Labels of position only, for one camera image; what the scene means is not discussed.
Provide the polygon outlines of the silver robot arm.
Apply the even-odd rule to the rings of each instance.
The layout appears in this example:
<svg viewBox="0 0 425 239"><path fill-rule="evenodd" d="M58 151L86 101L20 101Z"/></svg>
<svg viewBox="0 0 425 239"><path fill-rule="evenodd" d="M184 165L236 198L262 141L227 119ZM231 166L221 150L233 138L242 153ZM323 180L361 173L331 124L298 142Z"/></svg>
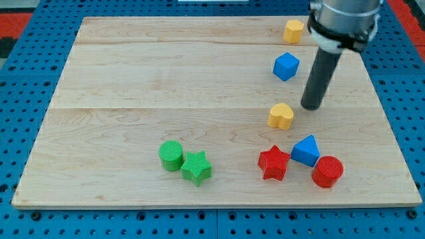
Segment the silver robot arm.
<svg viewBox="0 0 425 239"><path fill-rule="evenodd" d="M307 29L318 50L301 98L317 110L345 49L363 52L378 32L382 0L317 0L309 3Z"/></svg>

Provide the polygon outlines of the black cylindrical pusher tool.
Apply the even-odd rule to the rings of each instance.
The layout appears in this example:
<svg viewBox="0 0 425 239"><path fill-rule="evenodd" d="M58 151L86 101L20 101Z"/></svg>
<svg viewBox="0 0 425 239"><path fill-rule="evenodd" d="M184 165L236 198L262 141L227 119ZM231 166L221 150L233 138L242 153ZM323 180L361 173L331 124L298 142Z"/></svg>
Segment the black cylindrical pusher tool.
<svg viewBox="0 0 425 239"><path fill-rule="evenodd" d="M320 107L340 57L341 53L333 54L318 48L301 98L303 108L317 110Z"/></svg>

